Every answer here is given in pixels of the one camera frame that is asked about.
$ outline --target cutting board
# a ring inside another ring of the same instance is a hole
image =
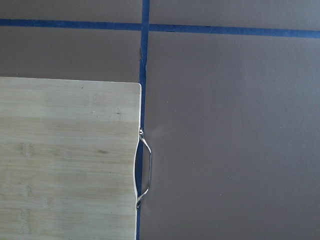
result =
[[[0,239],[134,240],[138,83],[0,77]]]

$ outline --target metal handle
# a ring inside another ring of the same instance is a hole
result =
[[[142,130],[142,128],[140,128],[139,130],[139,138],[140,141],[143,142],[143,144],[146,146],[146,148],[149,150],[149,179],[148,179],[148,187],[146,188],[146,190],[137,197],[136,199],[136,209],[140,208],[141,205],[141,199],[147,194],[147,192],[150,189],[150,184],[151,184],[151,161],[152,161],[152,153],[151,153],[151,149],[149,147],[149,145],[147,144],[145,137],[144,137],[144,131]]]

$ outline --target blue tape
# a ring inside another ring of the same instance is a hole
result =
[[[0,26],[140,31],[139,23],[0,19]]]
[[[142,1],[142,24],[141,24],[141,59],[139,82],[141,84],[141,128],[145,127],[145,106],[146,106],[146,82],[147,82],[147,60],[148,60],[148,38],[149,38],[149,12],[150,0]],[[137,165],[136,165],[136,185],[138,195],[141,194],[142,188],[142,170],[143,170],[143,144],[140,142],[137,150]],[[136,240],[140,239],[140,212],[141,207],[137,211],[136,221]]]
[[[255,35],[314,39],[320,38],[320,31],[251,27],[150,24],[149,31],[198,34]]]

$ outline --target wood grain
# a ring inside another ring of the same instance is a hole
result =
[[[0,77],[0,239],[134,240],[138,83]]]

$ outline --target silver handle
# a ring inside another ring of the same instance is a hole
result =
[[[144,131],[142,130],[142,128],[140,128],[140,130],[139,130],[139,139],[140,139],[141,142],[143,142],[143,144],[149,150],[149,179],[148,179],[148,186],[147,186],[146,190],[140,196],[138,196],[138,198],[136,199],[136,209],[137,210],[140,208],[141,199],[147,194],[147,192],[150,189],[150,184],[151,184],[151,163],[152,163],[151,149],[150,149],[149,145],[147,144],[147,142],[145,140]]]

